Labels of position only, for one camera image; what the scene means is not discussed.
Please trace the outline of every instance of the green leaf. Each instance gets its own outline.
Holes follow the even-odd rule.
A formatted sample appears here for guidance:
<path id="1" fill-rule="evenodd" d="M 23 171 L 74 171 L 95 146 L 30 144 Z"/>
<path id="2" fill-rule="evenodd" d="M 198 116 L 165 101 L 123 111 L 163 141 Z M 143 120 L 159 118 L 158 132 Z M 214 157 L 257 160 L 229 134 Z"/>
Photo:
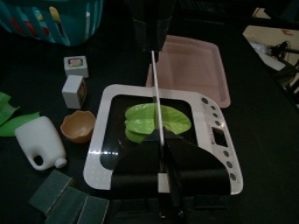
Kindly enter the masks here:
<path id="1" fill-rule="evenodd" d="M 126 111 L 126 135 L 127 138 L 141 143 L 155 130 L 155 103 L 138 104 Z M 175 108 L 162 105 L 163 126 L 179 135 L 191 126 L 189 116 Z"/>

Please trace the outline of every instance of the white plastic jug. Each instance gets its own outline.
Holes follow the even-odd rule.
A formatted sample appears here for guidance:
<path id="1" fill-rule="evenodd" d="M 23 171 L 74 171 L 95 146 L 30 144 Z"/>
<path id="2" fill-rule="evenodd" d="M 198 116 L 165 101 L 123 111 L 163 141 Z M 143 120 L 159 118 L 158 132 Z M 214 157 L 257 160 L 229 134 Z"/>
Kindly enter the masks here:
<path id="1" fill-rule="evenodd" d="M 15 130 L 15 136 L 34 169 L 43 171 L 53 166 L 62 168 L 67 164 L 61 135 L 47 116 L 20 126 Z"/>

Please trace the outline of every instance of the teal container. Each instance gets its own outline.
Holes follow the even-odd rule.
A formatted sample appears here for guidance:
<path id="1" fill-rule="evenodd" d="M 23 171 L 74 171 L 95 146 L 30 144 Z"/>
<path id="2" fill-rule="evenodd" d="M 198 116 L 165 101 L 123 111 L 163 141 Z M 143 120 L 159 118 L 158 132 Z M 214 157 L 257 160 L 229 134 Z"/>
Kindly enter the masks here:
<path id="1" fill-rule="evenodd" d="M 99 28 L 105 0 L 0 0 L 0 25 L 11 32 L 79 46 Z"/>

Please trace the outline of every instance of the dark surface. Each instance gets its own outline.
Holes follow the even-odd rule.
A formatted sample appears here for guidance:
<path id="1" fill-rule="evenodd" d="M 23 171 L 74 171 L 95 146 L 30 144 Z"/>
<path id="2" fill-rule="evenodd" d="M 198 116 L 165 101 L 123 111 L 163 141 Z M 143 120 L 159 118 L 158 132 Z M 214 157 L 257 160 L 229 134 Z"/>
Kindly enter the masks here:
<path id="1" fill-rule="evenodd" d="M 170 33 L 219 46 L 231 98 L 223 114 L 245 178 L 243 192 L 226 200 L 229 210 L 194 212 L 191 223 L 298 223 L 299 115 L 295 105 L 237 30 L 215 24 L 173 21 Z M 0 91 L 14 97 L 14 106 L 22 106 L 15 116 L 42 111 L 42 115 L 51 118 L 69 154 L 69 164 L 61 171 L 75 178 L 79 190 L 114 199 L 109 192 L 91 189 L 83 178 L 90 144 L 71 143 L 61 132 L 63 118 L 74 112 L 66 108 L 62 97 L 67 80 L 63 57 L 87 56 L 89 97 L 83 110 L 97 115 L 106 86 L 146 84 L 149 58 L 138 49 L 131 20 L 107 12 L 90 42 L 74 48 L 24 38 L 3 29 L 0 37 Z M 15 137 L 0 137 L 2 223 L 43 222 L 43 215 L 27 201 L 51 171 L 37 171 Z M 193 200 L 187 199 L 186 203 L 191 209 Z M 239 221 L 230 219 L 231 213 Z"/>

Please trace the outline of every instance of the pink tray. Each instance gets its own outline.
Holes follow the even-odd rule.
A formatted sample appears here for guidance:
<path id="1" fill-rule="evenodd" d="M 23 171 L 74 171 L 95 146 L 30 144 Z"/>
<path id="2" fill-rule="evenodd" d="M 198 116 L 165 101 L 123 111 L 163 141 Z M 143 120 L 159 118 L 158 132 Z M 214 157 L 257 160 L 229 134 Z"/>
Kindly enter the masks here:
<path id="1" fill-rule="evenodd" d="M 159 88 L 199 92 L 222 108 L 230 105 L 230 91 L 217 45 L 193 38 L 167 36 L 157 63 Z M 153 86 L 153 71 L 146 86 Z"/>

